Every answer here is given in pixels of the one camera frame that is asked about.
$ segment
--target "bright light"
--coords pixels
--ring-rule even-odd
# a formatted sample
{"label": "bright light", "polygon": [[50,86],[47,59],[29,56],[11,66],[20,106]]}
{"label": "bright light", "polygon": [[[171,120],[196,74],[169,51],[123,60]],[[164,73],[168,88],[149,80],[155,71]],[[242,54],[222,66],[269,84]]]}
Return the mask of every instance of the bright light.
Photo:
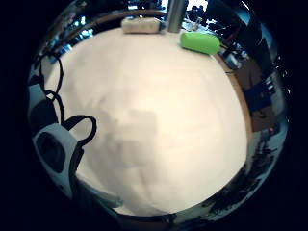
{"label": "bright light", "polygon": [[82,34],[83,36],[87,36],[87,35],[88,35],[88,31],[84,30],[84,31],[81,32],[81,34]]}
{"label": "bright light", "polygon": [[[167,8],[167,2],[168,0],[163,0],[162,1],[162,7]],[[192,6],[203,6],[203,11],[206,10],[207,6],[208,6],[208,1],[206,0],[190,0],[189,5],[187,6],[187,10],[191,10]]]}
{"label": "bright light", "polygon": [[249,6],[248,6],[245,2],[243,2],[243,1],[241,1],[241,2],[242,2],[242,4],[243,4],[248,10],[250,10]]}
{"label": "bright light", "polygon": [[82,25],[85,25],[86,24],[86,18],[84,16],[82,16],[81,20],[80,20],[80,23]]}
{"label": "bright light", "polygon": [[128,10],[136,10],[137,8],[137,6],[128,6]]}

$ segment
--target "green sponge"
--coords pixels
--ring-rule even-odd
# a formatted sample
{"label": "green sponge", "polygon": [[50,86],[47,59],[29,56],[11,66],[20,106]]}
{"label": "green sponge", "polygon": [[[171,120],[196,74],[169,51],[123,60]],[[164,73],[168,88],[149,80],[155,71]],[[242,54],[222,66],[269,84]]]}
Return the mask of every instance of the green sponge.
{"label": "green sponge", "polygon": [[209,55],[217,54],[220,49],[219,39],[211,34],[185,32],[180,40],[182,47]]}

